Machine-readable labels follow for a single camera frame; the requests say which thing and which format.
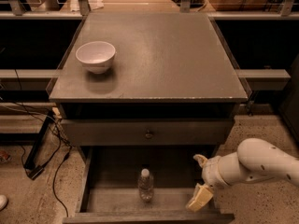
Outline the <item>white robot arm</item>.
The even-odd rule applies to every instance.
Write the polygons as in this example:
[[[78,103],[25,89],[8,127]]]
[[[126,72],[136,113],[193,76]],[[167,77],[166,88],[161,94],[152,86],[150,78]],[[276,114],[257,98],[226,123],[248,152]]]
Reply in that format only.
[[[213,198],[216,189],[232,185],[255,184],[285,180],[299,186],[299,160],[273,144],[259,138],[242,141],[236,152],[206,158],[196,154],[193,158],[202,168],[204,184],[196,184],[186,208],[197,212]]]

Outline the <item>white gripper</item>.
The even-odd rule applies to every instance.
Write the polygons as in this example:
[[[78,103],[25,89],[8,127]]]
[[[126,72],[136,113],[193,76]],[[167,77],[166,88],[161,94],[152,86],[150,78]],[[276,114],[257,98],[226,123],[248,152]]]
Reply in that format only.
[[[204,155],[195,154],[193,159],[202,168],[202,178],[204,185],[196,184],[192,198],[187,202],[186,208],[197,212],[207,205],[213,198],[213,189],[224,189],[225,181],[220,175],[219,160],[220,156],[207,159]]]

